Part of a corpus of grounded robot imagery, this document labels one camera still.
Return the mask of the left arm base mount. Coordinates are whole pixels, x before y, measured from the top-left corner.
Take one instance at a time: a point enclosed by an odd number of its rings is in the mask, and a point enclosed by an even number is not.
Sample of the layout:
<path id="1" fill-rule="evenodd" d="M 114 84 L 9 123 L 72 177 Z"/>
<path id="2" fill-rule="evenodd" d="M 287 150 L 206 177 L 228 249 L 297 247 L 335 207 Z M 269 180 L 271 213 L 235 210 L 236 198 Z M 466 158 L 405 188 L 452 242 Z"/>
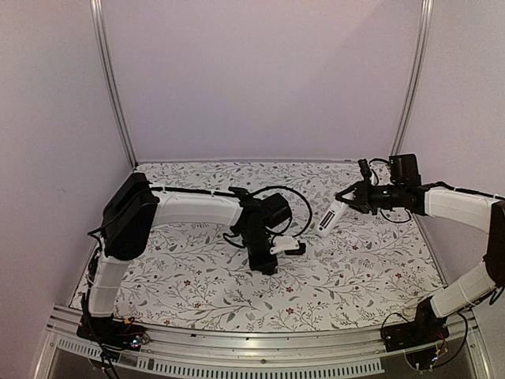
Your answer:
<path id="1" fill-rule="evenodd" d="M 88 294 L 81 298 L 82 316 L 77 328 L 77 336 L 111 349 L 139 351 L 150 338 L 147 329 L 138 325 L 134 317 L 116 319 L 113 314 L 94 317 L 88 306 Z"/>

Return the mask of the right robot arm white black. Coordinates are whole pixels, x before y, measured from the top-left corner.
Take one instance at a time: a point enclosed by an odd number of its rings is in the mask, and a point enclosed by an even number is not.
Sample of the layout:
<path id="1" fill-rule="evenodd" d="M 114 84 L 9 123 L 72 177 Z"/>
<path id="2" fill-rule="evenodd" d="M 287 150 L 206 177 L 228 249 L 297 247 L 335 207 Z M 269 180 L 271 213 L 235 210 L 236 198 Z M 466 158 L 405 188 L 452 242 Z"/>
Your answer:
<path id="1" fill-rule="evenodd" d="M 504 292 L 504 198 L 476 190 L 450 186 L 445 182 L 421 183 L 414 154 L 390 156 L 390 183 L 373 185 L 366 159 L 358 166 L 362 180 L 337 193 L 335 201 L 363 214 L 403 208 L 411 214 L 455 221 L 483 231 L 488 236 L 480 263 L 454 283 L 419 302 L 408 337 L 424 344 L 439 329 L 441 320 L 467 306 Z"/>

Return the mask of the white remote control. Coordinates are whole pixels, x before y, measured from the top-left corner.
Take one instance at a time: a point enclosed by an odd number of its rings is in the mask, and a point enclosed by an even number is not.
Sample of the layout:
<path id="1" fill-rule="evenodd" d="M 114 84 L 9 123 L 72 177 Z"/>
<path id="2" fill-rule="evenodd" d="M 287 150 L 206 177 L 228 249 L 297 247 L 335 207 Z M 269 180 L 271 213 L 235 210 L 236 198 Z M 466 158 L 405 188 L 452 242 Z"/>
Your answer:
<path id="1" fill-rule="evenodd" d="M 348 204 L 334 200 L 321 216 L 316 226 L 316 233 L 321 238 L 326 238 L 335 228 L 338 221 L 348 209 Z"/>

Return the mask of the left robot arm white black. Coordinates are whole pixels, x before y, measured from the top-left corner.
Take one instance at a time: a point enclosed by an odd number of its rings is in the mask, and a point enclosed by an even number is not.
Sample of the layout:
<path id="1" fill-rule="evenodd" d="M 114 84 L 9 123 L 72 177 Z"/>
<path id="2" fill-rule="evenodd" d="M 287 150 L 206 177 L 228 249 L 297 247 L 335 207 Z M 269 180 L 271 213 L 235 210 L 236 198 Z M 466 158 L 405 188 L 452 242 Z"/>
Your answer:
<path id="1" fill-rule="evenodd" d="M 154 186 L 142 173 L 131 174 L 103 210 L 101 225 L 89 232 L 99 242 L 83 301 L 87 330 L 101 343 L 117 336 L 110 320 L 118 289 L 129 264 L 146 249 L 151 229 L 170 223 L 212 223 L 228 226 L 241 237 L 249 268 L 271 275 L 278 261 L 270 229 L 292 216 L 279 193 L 258 199 L 248 190 L 231 187 L 227 194 L 197 189 Z"/>

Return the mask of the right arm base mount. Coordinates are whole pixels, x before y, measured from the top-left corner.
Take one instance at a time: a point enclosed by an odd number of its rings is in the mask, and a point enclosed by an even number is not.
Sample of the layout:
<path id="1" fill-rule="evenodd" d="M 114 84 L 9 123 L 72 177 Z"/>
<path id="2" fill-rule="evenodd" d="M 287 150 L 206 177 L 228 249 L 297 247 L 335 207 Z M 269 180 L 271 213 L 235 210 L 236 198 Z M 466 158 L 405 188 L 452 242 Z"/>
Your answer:
<path id="1" fill-rule="evenodd" d="M 401 351 L 428 343 L 444 342 L 449 336 L 447 317 L 437 317 L 431 297 L 422 300 L 415 309 L 414 319 L 408 321 L 400 313 L 391 313 L 380 327 L 380 338 L 387 352 Z M 387 319 L 397 316 L 402 323 L 386 325 Z"/>

